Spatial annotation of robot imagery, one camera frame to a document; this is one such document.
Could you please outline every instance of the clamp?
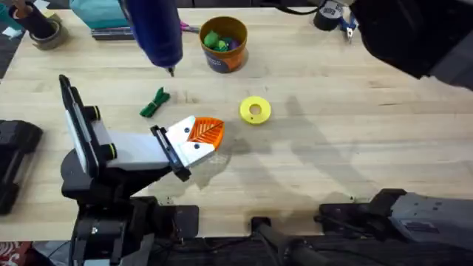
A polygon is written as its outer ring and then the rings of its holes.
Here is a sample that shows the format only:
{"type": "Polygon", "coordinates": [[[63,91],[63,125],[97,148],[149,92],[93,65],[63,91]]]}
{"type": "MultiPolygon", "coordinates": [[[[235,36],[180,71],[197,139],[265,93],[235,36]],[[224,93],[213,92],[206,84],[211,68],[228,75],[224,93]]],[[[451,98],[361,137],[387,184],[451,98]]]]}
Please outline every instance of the clamp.
{"type": "Polygon", "coordinates": [[[340,18],[340,30],[345,31],[347,33],[348,43],[351,44],[353,40],[353,31],[356,30],[355,15],[353,13],[350,14],[350,22],[345,21],[343,16],[340,18]]]}

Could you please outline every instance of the black tape roll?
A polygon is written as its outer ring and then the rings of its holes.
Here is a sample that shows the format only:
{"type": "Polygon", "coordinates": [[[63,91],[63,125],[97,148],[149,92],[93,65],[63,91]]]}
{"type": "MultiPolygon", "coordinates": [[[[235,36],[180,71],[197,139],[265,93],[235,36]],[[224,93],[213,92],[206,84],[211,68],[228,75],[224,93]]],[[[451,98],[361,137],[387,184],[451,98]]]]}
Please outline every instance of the black tape roll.
{"type": "Polygon", "coordinates": [[[47,18],[39,11],[39,9],[32,3],[26,2],[27,8],[30,8],[31,13],[25,18],[16,18],[16,7],[13,5],[8,10],[8,15],[13,18],[18,24],[23,26],[32,33],[36,38],[48,38],[55,33],[54,26],[48,22],[47,18]]]}
{"type": "Polygon", "coordinates": [[[313,24],[320,30],[334,30],[343,16],[343,5],[334,1],[327,1],[313,18],[313,24]]]}

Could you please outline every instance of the orange and white object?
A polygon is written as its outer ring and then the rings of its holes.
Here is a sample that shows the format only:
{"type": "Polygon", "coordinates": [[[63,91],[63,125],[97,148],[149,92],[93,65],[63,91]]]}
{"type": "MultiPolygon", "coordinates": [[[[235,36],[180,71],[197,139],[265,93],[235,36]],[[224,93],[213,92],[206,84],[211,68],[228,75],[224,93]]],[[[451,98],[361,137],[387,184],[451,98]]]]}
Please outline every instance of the orange and white object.
{"type": "Polygon", "coordinates": [[[190,116],[168,128],[166,136],[186,168],[210,157],[225,133],[223,121],[212,117],[190,116]]]}

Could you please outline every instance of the screwdriver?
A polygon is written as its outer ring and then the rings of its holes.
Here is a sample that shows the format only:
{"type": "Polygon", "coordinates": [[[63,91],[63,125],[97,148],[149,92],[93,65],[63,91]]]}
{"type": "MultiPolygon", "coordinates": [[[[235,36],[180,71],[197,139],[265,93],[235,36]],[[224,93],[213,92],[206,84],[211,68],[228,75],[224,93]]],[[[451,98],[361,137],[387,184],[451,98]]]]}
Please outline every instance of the screwdriver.
{"type": "Polygon", "coordinates": [[[138,45],[157,67],[171,77],[183,58],[183,38],[176,1],[120,0],[138,45]]]}

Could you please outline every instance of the green candy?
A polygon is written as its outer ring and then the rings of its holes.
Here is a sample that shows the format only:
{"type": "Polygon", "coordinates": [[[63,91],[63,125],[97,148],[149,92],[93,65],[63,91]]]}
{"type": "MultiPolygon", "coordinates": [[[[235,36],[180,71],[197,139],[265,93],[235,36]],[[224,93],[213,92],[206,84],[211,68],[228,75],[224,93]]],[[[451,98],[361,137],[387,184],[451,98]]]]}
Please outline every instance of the green candy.
{"type": "Polygon", "coordinates": [[[219,41],[217,47],[214,48],[217,52],[226,52],[228,51],[228,45],[224,41],[219,41]]]}
{"type": "Polygon", "coordinates": [[[219,35],[211,30],[204,38],[204,45],[208,48],[213,49],[219,45],[219,35]]]}

